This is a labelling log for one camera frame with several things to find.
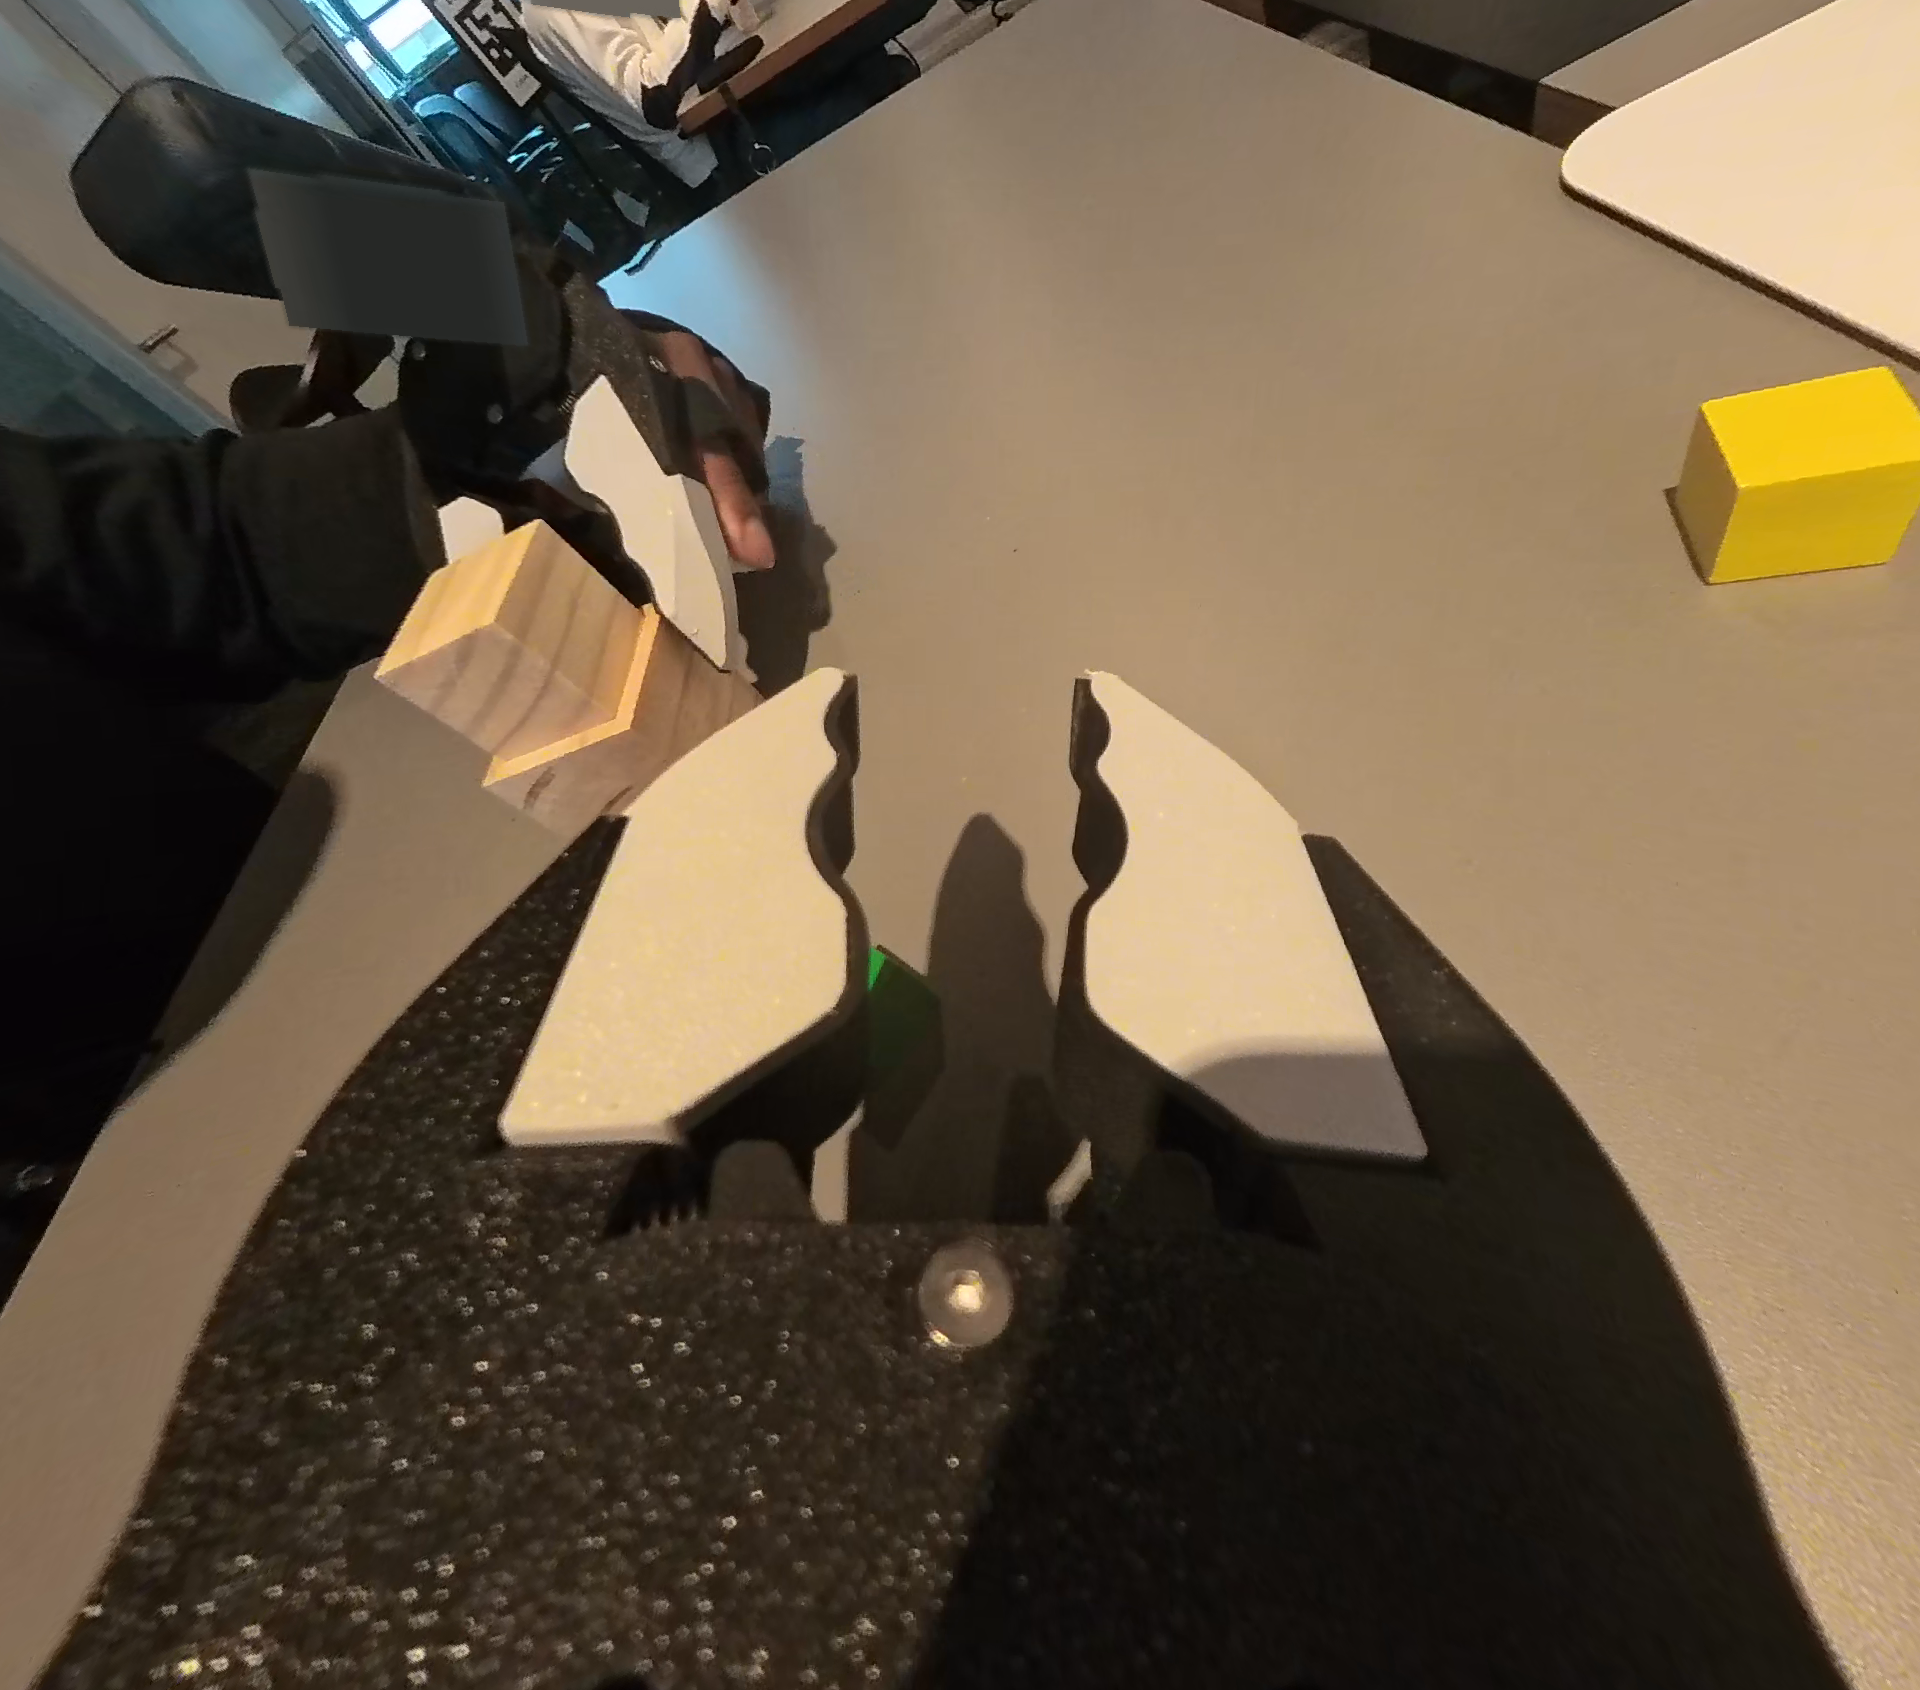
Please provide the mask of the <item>large wooden cube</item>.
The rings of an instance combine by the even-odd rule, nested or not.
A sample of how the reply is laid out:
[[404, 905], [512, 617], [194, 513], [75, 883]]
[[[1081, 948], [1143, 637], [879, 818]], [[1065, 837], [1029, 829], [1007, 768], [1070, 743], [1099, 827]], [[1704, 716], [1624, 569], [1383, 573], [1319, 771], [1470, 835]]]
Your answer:
[[753, 682], [715, 667], [644, 605], [610, 716], [516, 756], [495, 756], [482, 789], [551, 832], [622, 814], [688, 752], [757, 709]]

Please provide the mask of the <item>small green wooden cube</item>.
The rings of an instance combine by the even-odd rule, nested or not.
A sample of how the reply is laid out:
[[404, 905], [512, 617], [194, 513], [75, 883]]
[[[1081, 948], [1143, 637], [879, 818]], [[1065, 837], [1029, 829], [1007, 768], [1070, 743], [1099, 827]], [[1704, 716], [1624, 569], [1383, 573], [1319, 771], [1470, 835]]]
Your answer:
[[909, 1112], [943, 1069], [941, 1000], [933, 985], [896, 953], [868, 953], [868, 1085], [893, 1112]]

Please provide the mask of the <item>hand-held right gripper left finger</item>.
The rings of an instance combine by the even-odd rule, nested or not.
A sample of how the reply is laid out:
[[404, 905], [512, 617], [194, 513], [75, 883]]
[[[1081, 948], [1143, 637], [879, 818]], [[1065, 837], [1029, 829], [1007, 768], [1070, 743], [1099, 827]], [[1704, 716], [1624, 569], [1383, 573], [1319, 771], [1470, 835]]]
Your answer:
[[497, 1112], [502, 1174], [623, 1158], [614, 1225], [822, 1220], [814, 1160], [868, 1066], [857, 762], [857, 681], [817, 669], [638, 795]]

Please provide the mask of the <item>person's left hand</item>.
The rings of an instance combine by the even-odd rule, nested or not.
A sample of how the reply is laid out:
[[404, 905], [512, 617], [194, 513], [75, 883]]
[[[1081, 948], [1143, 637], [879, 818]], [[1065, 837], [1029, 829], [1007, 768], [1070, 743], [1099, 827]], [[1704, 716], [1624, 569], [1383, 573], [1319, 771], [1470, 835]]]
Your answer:
[[761, 492], [737, 452], [727, 445], [701, 449], [700, 476], [731, 567], [747, 574], [772, 573], [778, 548], [765, 522]]

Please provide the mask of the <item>person's dark clothing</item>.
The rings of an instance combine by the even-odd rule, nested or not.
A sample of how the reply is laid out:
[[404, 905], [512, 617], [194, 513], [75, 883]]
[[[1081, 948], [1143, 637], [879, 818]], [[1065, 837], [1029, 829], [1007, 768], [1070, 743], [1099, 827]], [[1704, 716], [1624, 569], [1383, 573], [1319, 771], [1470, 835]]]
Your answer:
[[4, 625], [4, 1188], [91, 1144], [339, 686], [152, 694]]

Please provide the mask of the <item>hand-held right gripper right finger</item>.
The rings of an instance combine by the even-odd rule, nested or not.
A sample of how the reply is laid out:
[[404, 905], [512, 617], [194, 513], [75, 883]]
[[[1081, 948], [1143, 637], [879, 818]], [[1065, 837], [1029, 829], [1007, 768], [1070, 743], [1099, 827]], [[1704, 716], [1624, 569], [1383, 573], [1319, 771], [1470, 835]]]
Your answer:
[[1113, 673], [1072, 686], [1080, 893], [1051, 1085], [1101, 1209], [1261, 1223], [1289, 1169], [1422, 1178], [1428, 1135], [1297, 818]]

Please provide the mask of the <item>yellow wooden cube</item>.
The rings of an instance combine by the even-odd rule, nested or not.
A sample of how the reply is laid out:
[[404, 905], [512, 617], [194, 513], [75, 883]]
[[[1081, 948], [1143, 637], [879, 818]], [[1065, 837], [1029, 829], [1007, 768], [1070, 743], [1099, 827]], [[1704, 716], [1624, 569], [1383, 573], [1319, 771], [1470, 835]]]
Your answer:
[[1676, 527], [1706, 584], [1869, 571], [1918, 511], [1918, 406], [1887, 366], [1704, 402]]

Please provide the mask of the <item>printed tag board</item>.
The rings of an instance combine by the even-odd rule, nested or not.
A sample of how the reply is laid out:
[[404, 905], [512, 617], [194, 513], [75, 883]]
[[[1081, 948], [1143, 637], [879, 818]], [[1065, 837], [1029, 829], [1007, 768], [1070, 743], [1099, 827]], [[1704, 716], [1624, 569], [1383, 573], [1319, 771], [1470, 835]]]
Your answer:
[[546, 86], [516, 8], [506, 0], [419, 0], [516, 110], [537, 104]]

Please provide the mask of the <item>wooden document stand white base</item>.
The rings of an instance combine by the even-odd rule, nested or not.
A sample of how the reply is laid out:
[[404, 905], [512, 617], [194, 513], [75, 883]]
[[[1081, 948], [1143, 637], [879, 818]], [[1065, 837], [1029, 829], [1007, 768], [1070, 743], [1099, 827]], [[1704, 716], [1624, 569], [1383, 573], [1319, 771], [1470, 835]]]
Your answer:
[[1575, 200], [1918, 363], [1918, 0], [1834, 0], [1565, 146]]

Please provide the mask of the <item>person's left forearm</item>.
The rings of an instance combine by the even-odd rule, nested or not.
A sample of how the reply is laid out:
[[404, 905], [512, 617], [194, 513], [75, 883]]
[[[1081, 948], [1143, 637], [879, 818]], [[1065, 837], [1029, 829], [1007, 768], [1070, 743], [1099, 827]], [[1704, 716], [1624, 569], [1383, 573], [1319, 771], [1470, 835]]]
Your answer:
[[201, 439], [4, 432], [4, 660], [251, 700], [381, 655], [446, 564], [391, 411]]

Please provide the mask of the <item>medium wooden cube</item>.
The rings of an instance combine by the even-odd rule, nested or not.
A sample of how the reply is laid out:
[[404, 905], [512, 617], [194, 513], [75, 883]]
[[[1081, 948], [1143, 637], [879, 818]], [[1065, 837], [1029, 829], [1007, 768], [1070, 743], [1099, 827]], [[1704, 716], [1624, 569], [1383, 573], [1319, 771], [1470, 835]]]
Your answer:
[[651, 607], [527, 522], [427, 578], [373, 678], [503, 775], [610, 733], [657, 629]]

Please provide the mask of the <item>row of black chairs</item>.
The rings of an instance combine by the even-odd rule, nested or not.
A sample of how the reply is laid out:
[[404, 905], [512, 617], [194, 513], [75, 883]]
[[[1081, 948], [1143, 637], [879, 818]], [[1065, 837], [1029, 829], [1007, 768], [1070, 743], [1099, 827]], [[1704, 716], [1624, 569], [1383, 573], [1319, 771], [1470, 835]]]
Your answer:
[[503, 136], [446, 95], [414, 103], [409, 116], [444, 166], [489, 190], [525, 237], [559, 248], [591, 279], [628, 270], [644, 257], [644, 225], [544, 129]]

